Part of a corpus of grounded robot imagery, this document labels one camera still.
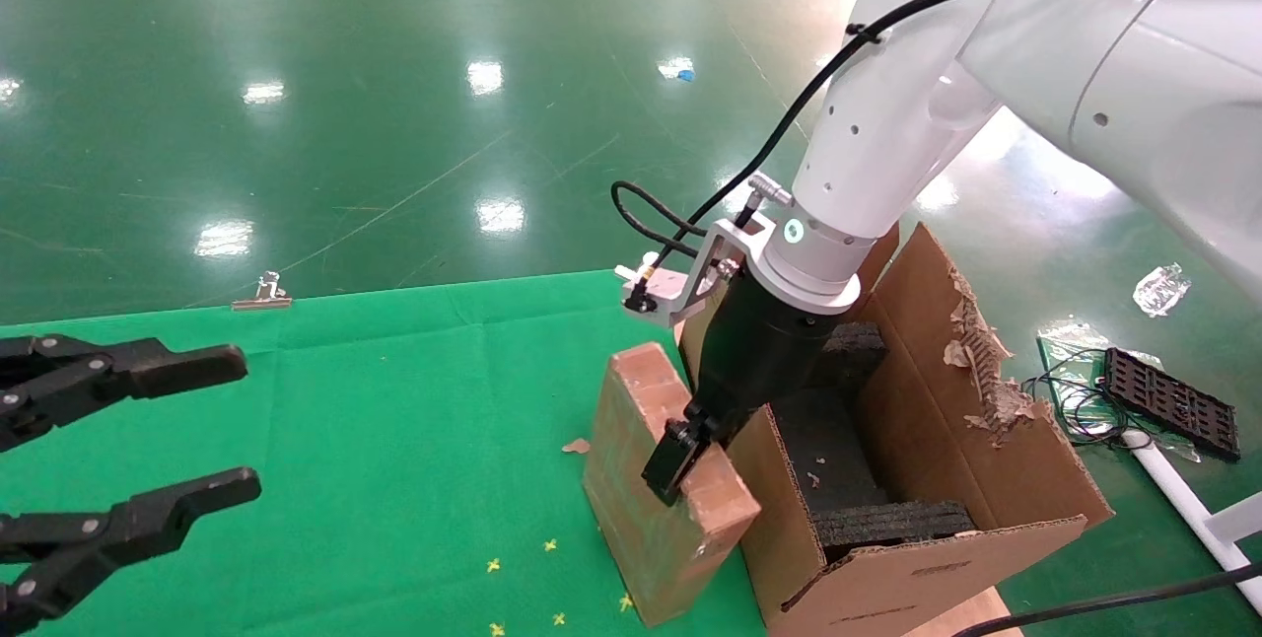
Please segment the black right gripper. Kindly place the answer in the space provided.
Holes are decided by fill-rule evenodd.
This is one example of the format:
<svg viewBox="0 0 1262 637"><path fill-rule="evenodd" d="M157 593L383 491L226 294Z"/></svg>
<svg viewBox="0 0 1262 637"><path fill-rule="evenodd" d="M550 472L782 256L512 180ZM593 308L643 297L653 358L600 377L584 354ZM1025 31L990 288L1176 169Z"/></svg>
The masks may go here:
<svg viewBox="0 0 1262 637"><path fill-rule="evenodd" d="M729 447L758 407L804 386L837 325L837 314L804 312L771 294L751 272L736 272L700 341L688 351L695 368L685 415L668 418L644 465L652 494L674 506L681 481L711 444Z"/></svg>

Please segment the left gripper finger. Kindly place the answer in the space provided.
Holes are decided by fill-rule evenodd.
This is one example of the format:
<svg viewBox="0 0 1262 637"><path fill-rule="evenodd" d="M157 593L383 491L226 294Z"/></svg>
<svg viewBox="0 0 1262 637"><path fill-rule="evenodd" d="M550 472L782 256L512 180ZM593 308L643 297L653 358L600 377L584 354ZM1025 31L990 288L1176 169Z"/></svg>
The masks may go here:
<svg viewBox="0 0 1262 637"><path fill-rule="evenodd" d="M239 346L172 351L156 337L100 346L69 336L1 341L1 449L9 452L112 407L233 383L247 375Z"/></svg>
<svg viewBox="0 0 1262 637"><path fill-rule="evenodd" d="M1 632L63 618L109 578L180 550L194 522L261 496L239 467L133 496L102 512L3 515L1 561L24 571L1 587Z"/></svg>

